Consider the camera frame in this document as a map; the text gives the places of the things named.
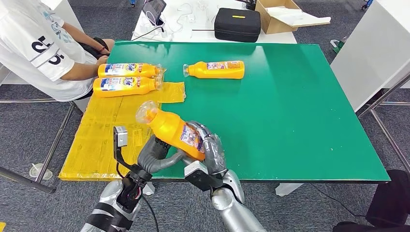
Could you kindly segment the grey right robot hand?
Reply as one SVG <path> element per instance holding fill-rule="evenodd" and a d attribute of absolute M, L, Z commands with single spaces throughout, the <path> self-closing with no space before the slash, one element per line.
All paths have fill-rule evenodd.
<path fill-rule="evenodd" d="M 205 159 L 204 165 L 210 175 L 227 171 L 224 149 L 219 136 L 211 132 L 205 125 L 196 121 L 187 121 L 187 125 L 197 131 L 202 139 Z"/>

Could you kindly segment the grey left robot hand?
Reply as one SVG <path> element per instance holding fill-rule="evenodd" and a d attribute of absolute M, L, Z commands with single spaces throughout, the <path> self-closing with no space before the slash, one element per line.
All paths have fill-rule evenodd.
<path fill-rule="evenodd" d="M 152 135 L 139 153 L 137 163 L 146 172 L 154 174 L 175 165 L 183 157 L 187 156 L 186 152 L 179 149 L 171 157 L 167 158 L 166 156 L 170 148 L 169 144 Z"/>

